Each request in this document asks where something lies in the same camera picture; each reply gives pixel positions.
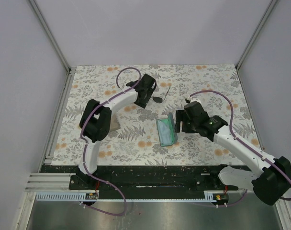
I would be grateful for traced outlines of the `black aviator sunglasses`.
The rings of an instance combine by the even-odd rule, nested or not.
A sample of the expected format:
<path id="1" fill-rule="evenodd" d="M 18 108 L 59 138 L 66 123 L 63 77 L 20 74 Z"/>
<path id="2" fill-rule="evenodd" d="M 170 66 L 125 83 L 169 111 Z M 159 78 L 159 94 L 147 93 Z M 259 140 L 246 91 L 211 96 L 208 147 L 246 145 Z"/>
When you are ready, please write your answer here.
<path id="1" fill-rule="evenodd" d="M 167 97 L 167 95 L 168 95 L 168 93 L 169 93 L 169 91 L 170 91 L 170 86 L 169 86 L 169 88 L 168 88 L 168 90 L 167 90 L 167 92 L 165 93 L 165 95 L 162 97 L 159 97 L 159 96 L 152 96 L 151 98 L 152 98 L 152 100 L 155 102 L 155 103 L 157 103 L 157 104 L 161 104 L 161 103 L 163 103 L 164 101 L 165 101 L 165 99 L 166 99 L 166 97 Z"/>

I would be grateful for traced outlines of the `grey-blue glasses case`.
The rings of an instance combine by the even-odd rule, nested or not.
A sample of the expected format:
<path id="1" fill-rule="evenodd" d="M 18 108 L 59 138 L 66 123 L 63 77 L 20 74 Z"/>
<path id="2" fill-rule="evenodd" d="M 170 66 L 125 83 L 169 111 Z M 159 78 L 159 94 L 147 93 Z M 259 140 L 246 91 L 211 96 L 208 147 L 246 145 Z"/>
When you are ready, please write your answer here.
<path id="1" fill-rule="evenodd" d="M 156 125 L 160 146 L 172 146 L 178 141 L 172 113 L 169 113 L 167 118 L 158 119 Z"/>

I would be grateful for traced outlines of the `brown glasses case green lining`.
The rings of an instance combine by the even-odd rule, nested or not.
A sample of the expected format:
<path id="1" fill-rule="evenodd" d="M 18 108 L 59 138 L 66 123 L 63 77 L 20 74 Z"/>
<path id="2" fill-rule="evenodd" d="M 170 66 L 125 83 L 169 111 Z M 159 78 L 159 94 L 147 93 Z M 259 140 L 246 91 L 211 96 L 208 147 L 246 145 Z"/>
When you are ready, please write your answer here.
<path id="1" fill-rule="evenodd" d="M 116 114 L 112 115 L 110 123 L 110 132 L 120 129 L 120 123 L 118 122 Z"/>

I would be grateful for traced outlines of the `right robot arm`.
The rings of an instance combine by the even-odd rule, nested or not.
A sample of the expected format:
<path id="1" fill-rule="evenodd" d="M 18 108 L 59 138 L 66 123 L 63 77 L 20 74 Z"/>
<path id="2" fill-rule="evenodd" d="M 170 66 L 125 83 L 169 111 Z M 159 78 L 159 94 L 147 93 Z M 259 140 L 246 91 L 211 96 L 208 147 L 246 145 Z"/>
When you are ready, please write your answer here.
<path id="1" fill-rule="evenodd" d="M 210 184 L 220 190 L 226 185 L 253 191 L 265 204 L 273 205 L 291 188 L 291 163 L 285 157 L 275 158 L 256 148 L 239 135 L 220 116 L 210 117 L 198 101 L 176 111 L 175 131 L 197 133 L 234 154 L 249 169 L 224 166 L 210 177 Z"/>

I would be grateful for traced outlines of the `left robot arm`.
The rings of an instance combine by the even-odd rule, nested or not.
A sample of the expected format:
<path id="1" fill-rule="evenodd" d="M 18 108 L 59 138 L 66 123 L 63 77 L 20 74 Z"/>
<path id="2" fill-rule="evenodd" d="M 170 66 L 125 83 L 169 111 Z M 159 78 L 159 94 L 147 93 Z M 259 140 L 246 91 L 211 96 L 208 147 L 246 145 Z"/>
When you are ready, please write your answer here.
<path id="1" fill-rule="evenodd" d="M 156 80 L 145 74 L 140 80 L 126 84 L 122 91 L 104 102 L 88 101 L 79 123 L 85 146 L 76 171 L 79 183 L 85 189 L 92 189 L 96 184 L 96 177 L 92 174 L 97 170 L 101 141 L 110 131 L 112 116 L 131 104 L 145 108 L 156 86 Z"/>

